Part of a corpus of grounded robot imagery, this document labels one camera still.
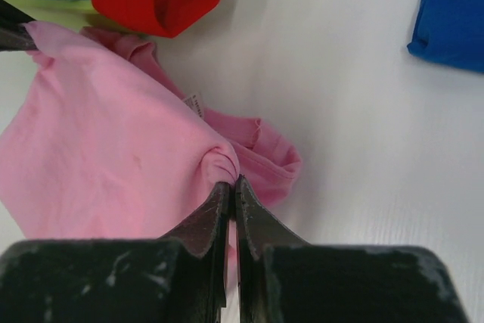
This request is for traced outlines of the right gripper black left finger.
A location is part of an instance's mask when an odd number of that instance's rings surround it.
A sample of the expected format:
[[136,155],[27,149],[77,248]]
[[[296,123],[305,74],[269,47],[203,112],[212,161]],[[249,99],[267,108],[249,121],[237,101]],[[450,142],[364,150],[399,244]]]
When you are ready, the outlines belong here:
[[207,200],[154,239],[28,240],[1,256],[3,322],[218,322],[228,205]]

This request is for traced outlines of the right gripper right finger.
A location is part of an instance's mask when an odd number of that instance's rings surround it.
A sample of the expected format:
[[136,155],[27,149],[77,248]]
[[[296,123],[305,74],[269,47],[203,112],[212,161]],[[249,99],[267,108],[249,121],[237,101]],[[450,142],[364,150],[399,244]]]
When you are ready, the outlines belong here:
[[240,177],[234,192],[242,322],[466,322],[447,268],[399,245],[314,245]]

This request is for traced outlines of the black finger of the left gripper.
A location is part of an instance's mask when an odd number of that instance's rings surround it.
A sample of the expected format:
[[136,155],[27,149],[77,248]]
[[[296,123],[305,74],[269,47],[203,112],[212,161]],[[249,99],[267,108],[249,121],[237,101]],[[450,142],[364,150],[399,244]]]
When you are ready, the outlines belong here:
[[35,42],[25,25],[34,19],[18,8],[1,0],[0,49],[1,51],[35,51]]

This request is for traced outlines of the pink t shirt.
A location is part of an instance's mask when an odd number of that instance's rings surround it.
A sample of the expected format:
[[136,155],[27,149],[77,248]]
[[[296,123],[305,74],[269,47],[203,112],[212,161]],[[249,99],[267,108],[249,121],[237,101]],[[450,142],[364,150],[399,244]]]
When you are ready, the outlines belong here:
[[259,118],[197,112],[136,36],[32,22],[37,71],[1,135],[1,200],[24,236],[156,238],[245,175],[267,206],[302,168]]

